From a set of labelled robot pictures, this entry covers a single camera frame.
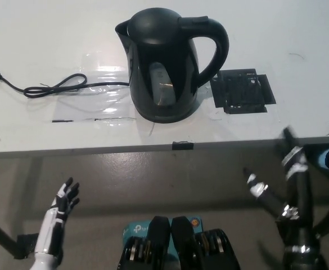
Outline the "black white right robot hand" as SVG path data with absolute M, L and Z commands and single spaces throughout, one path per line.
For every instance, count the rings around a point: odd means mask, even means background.
M 276 150 L 285 174 L 286 199 L 282 201 L 248 168 L 243 169 L 246 184 L 256 201 L 276 219 L 285 246 L 310 245 L 314 241 L 313 195 L 304 148 L 286 127 L 276 142 Z

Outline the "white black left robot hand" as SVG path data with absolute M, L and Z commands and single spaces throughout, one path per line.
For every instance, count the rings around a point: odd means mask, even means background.
M 80 202 L 79 183 L 73 184 L 70 177 L 58 190 L 39 231 L 35 253 L 49 254 L 55 258 L 62 251 L 65 235 L 65 224 L 69 214 Z

